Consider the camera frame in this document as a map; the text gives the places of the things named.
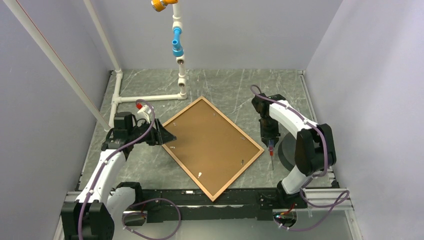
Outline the blue handled screwdriver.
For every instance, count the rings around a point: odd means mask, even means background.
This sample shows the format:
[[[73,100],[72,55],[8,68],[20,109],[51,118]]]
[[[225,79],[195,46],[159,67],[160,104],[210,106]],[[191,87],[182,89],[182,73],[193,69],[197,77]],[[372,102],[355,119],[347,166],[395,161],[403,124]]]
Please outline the blue handled screwdriver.
[[[272,170],[274,170],[274,160],[273,160],[273,158],[274,158],[274,146],[275,146],[274,140],[270,139],[268,141],[267,148],[268,148],[268,152],[269,152],[269,155],[270,155],[270,162],[271,162],[271,169]]]

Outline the wooden picture frame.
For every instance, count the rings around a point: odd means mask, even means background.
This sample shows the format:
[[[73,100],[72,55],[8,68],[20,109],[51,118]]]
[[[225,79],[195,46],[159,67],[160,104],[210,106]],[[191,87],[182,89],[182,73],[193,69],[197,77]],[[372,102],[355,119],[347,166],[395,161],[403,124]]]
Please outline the wooden picture frame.
[[[163,126],[176,136],[163,148],[212,202],[264,152],[203,96]]]

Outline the blue pipe elbow fitting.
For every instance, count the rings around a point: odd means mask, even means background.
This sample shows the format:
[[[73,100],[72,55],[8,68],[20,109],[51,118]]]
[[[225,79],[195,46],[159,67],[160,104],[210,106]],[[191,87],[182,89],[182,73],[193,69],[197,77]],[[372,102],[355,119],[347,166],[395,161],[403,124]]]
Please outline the blue pipe elbow fitting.
[[[173,29],[172,52],[175,57],[181,57],[184,54],[184,49],[181,44],[182,29],[175,27]]]

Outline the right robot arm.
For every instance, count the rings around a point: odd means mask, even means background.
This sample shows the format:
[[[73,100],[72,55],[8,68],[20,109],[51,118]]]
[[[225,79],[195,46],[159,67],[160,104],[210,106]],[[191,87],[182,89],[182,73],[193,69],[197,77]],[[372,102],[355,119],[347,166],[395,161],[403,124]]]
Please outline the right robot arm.
[[[281,134],[279,126],[286,128],[295,139],[294,166],[281,180],[275,194],[276,203],[287,208],[312,178],[326,175],[336,161],[332,128],[309,120],[295,110],[280,94],[255,94],[251,101],[260,115],[260,138],[268,149],[275,147]]]

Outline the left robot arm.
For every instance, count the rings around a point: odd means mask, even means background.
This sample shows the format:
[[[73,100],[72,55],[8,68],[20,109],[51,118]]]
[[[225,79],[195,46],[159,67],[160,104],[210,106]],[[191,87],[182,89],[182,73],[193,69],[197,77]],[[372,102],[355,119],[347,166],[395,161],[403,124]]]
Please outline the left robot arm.
[[[66,240],[113,239],[124,211],[137,210],[145,203],[138,182],[121,182],[112,187],[134,145],[160,146],[177,139],[159,119],[138,125],[135,115],[125,111],[117,113],[113,121],[114,127],[106,135],[87,185],[74,201],[63,203],[60,215]]]

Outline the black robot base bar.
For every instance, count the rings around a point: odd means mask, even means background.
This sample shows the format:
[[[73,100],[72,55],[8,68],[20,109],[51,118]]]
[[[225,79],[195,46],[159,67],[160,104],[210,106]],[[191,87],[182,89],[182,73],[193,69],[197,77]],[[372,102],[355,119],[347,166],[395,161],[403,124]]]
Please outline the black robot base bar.
[[[130,206],[123,213],[127,226],[178,220],[271,221],[279,213],[307,208],[299,195],[282,202],[276,188],[227,189],[215,201],[200,189],[145,189],[142,193],[140,205]]]

